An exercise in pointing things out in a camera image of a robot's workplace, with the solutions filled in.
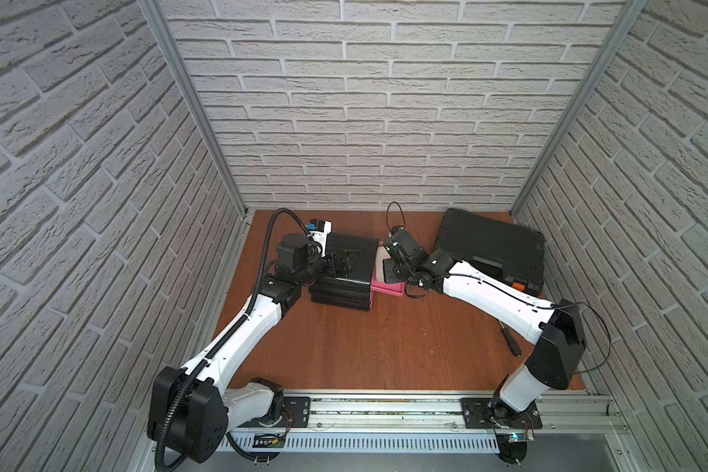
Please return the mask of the black drawer cabinet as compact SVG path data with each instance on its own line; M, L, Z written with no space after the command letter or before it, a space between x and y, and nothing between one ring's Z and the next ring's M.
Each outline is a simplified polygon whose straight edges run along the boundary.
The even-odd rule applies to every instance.
M326 269L309 287L316 304L368 312L379 240L332 232L326 238Z

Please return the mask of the pink top drawer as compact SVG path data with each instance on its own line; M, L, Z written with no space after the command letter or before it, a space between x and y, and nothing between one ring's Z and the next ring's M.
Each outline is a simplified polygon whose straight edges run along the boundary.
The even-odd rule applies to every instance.
M401 298L405 291L405 284L403 282L397 284L385 284L376 281L375 277L375 266L374 272L371 280L371 290L377 293L383 293L391 296L396 296Z

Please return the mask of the beige sponge pad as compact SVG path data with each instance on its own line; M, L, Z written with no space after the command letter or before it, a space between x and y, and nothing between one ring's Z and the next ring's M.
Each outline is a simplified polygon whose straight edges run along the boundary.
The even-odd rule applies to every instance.
M379 283L385 283L385 261L389 260L391 256L389 252L383 245L379 245L376 253L376 263L375 263L375 277L376 281Z

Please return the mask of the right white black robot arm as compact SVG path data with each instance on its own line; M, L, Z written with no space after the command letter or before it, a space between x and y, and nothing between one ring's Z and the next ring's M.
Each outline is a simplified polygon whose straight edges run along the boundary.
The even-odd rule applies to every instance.
M553 303L499 282L468 262L438 249L428 253L403 226L391 228L383 244L385 281L403 282L428 293L465 302L511 328L533 345L525 361L507 376L489 402L489 420L501 428L533 426L534 402L547 391L565 391L586 348L576 304Z

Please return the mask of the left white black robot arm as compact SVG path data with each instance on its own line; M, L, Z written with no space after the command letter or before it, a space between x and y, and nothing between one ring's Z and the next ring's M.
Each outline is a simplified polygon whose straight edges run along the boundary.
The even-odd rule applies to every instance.
M242 389L230 382L259 341L288 314L310 286L348 263L343 234L310 229L285 236L275 272L260 279L242 310L200 353L180 368L165 367L153 380L147 436L155 443L155 470L173 471L185 460L202 463L233 429L258 421L290 427L281 385L255 379Z

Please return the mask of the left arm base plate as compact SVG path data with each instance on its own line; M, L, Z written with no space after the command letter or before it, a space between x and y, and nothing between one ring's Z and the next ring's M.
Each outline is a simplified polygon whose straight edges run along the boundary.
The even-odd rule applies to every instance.
M310 420L311 403L312 398L309 396L287 396L283 401L283 411L277 420L253 419L242 424L241 428L285 429L287 427L287 413L290 414L292 429L307 428Z

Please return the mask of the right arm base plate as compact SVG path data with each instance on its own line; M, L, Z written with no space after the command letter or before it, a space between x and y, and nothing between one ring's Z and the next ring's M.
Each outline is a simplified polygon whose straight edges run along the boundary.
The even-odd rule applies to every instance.
M464 397L459 401L465 428L538 430L543 428L535 402L517 412L495 397Z

